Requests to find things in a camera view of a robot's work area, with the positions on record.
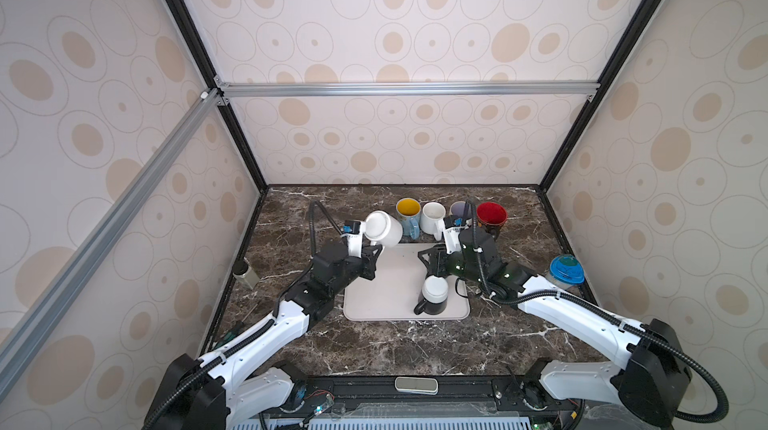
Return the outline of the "black skull mug red inside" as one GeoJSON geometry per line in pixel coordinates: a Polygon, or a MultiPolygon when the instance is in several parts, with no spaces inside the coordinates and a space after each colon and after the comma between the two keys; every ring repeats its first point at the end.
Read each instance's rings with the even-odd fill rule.
{"type": "Polygon", "coordinates": [[[493,202],[479,204],[476,209],[476,216],[479,226],[494,239],[499,237],[508,219],[507,211],[501,205],[493,202]]]}

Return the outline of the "black and white mug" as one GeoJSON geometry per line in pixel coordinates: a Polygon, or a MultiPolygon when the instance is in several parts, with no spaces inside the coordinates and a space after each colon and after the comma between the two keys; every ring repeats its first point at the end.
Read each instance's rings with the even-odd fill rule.
{"type": "Polygon", "coordinates": [[[449,286],[443,277],[428,276],[421,288],[421,295],[414,307],[415,315],[441,314],[447,307],[449,286]]]}

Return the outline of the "pink iridescent mug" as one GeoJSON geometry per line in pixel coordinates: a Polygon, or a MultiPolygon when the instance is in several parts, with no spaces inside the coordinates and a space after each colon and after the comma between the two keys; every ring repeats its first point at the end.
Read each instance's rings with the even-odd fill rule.
{"type": "Polygon", "coordinates": [[[451,220],[460,226],[467,226],[472,221],[472,205],[466,201],[454,202],[450,207],[451,220]]]}

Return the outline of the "white ribbed mug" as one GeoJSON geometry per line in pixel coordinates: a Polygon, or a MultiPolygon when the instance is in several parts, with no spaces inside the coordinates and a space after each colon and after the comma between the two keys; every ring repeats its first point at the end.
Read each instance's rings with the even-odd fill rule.
{"type": "Polygon", "coordinates": [[[446,217],[445,207],[438,202],[428,202],[422,206],[420,228],[423,234],[432,236],[440,241],[443,236],[443,220],[446,217]]]}

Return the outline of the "plain white mug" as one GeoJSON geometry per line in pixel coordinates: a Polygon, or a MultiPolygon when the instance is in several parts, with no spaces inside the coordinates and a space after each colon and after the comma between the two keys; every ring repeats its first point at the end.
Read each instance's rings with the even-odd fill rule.
{"type": "Polygon", "coordinates": [[[370,213],[364,221],[364,235],[374,245],[391,248],[402,239],[403,228],[399,221],[384,211],[370,213]]]}

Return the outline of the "blue butterfly mug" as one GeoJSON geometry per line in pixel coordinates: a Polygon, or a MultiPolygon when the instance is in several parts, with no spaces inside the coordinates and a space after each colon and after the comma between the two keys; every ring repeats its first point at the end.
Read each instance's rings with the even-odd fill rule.
{"type": "Polygon", "coordinates": [[[420,237],[421,205],[413,198],[403,198],[396,204],[396,211],[403,228],[403,237],[417,240],[420,237]]]}

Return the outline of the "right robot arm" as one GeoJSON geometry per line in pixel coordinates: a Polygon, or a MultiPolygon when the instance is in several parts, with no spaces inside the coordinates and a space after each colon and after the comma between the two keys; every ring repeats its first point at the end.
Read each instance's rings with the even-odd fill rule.
{"type": "Polygon", "coordinates": [[[477,284],[503,306],[539,317],[577,337],[605,362],[577,365],[541,358],[519,384],[533,410],[554,400],[593,400],[624,406],[647,424],[671,427],[697,364],[681,349],[666,323],[649,324],[603,310],[498,254],[493,239],[478,242],[465,230],[417,254],[432,288],[454,276],[477,284]]]}

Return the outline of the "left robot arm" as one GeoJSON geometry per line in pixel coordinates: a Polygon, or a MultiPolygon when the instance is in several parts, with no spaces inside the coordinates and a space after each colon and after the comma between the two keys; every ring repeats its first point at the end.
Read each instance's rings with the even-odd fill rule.
{"type": "Polygon", "coordinates": [[[257,324],[196,359],[182,355],[171,363],[143,427],[230,429],[285,404],[294,393],[296,379],[279,368],[259,377],[253,377],[253,372],[319,323],[352,282],[374,280],[383,250],[380,245],[367,245],[359,255],[352,255],[344,243],[324,245],[257,324]]]}

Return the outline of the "beige plastic tray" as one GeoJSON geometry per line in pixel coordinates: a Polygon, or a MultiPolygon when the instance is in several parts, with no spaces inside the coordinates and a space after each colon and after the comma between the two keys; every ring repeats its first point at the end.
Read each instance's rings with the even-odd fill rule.
{"type": "Polygon", "coordinates": [[[398,244],[383,250],[376,262],[375,278],[360,277],[345,289],[344,316],[354,322],[460,321],[467,318],[470,302],[456,294],[455,276],[448,278],[447,307],[442,313],[416,315],[413,312],[427,277],[427,269],[417,253],[432,247],[426,243],[398,244]]]}

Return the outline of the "small glass jar dark lid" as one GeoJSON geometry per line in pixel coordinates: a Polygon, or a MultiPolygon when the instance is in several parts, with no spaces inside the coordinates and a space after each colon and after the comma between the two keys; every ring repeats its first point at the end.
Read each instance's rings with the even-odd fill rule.
{"type": "Polygon", "coordinates": [[[246,259],[233,264],[232,275],[237,282],[249,290],[254,290],[261,278],[246,259]]]}

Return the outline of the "cup with blue lid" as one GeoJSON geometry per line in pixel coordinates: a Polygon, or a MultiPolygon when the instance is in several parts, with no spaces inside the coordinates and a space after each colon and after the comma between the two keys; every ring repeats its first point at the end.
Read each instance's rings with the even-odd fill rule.
{"type": "Polygon", "coordinates": [[[563,290],[578,287],[585,282],[584,269],[578,259],[571,254],[555,257],[544,276],[550,283],[563,290]]]}

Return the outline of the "grey oval base badge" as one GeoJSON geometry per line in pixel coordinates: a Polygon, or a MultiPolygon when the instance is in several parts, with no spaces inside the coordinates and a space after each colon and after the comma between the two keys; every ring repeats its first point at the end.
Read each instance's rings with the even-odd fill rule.
{"type": "Polygon", "coordinates": [[[394,380],[395,390],[414,395],[437,395],[439,383],[434,378],[399,376],[394,380]]]}

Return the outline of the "green handled screwdriver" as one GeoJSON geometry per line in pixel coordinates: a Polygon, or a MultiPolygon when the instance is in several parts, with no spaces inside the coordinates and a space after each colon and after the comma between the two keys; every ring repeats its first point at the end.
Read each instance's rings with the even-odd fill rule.
{"type": "Polygon", "coordinates": [[[219,341],[215,344],[214,349],[218,349],[228,343],[230,343],[232,340],[237,338],[245,328],[245,322],[242,320],[238,320],[235,322],[235,324],[225,332],[225,334],[219,339],[219,341]]]}

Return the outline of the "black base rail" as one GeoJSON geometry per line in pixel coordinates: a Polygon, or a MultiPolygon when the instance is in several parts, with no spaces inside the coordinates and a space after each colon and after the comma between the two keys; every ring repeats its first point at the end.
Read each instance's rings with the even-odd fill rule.
{"type": "Polygon", "coordinates": [[[437,395],[395,390],[394,376],[296,379],[294,393],[230,429],[643,429],[624,408],[589,400],[554,400],[529,408],[514,375],[435,378],[437,395]]]}

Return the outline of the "horizontal aluminium rail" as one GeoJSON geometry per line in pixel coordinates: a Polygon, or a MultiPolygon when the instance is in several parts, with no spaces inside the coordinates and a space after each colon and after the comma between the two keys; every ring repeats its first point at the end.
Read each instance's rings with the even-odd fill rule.
{"type": "Polygon", "coordinates": [[[540,96],[597,93],[596,81],[513,81],[513,82],[388,82],[388,83],[229,83],[214,93],[219,99],[232,98],[363,98],[363,97],[448,97],[448,96],[540,96]]]}

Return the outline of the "diagonal aluminium rail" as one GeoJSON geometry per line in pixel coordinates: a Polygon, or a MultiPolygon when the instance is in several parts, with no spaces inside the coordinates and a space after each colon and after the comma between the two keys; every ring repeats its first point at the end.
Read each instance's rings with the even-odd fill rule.
{"type": "Polygon", "coordinates": [[[198,99],[9,335],[1,349],[2,399],[7,398],[222,95],[221,90],[211,88],[198,99]]]}

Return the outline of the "black left corner post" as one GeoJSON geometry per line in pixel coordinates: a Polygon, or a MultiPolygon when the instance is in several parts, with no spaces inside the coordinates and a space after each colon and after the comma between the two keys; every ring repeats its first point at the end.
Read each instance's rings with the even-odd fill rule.
{"type": "MultiPolygon", "coordinates": [[[[216,80],[218,73],[210,59],[208,51],[198,31],[198,25],[193,21],[192,15],[184,0],[164,0],[172,19],[179,31],[186,47],[192,57],[193,63],[202,76],[206,87],[214,90],[222,90],[223,86],[216,80]]],[[[222,117],[235,147],[243,159],[256,188],[259,192],[264,192],[269,188],[266,180],[256,162],[254,154],[248,144],[243,128],[235,114],[231,104],[223,99],[224,103],[218,106],[220,116],[222,117]]]]}

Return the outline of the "black corner frame post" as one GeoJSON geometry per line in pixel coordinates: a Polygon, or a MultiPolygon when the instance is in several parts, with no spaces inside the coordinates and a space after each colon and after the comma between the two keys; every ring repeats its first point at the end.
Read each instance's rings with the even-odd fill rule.
{"type": "Polygon", "coordinates": [[[573,153],[576,145],[587,130],[602,101],[611,90],[622,68],[627,63],[630,55],[635,50],[638,42],[645,33],[651,20],[659,10],[663,0],[640,0],[636,10],[631,14],[628,26],[618,39],[610,58],[602,73],[599,75],[599,84],[596,93],[588,98],[579,111],[575,122],[567,133],[565,140],[547,172],[545,173],[538,189],[541,195],[546,195],[553,187],[555,180],[560,175],[566,162],[573,153]]]}

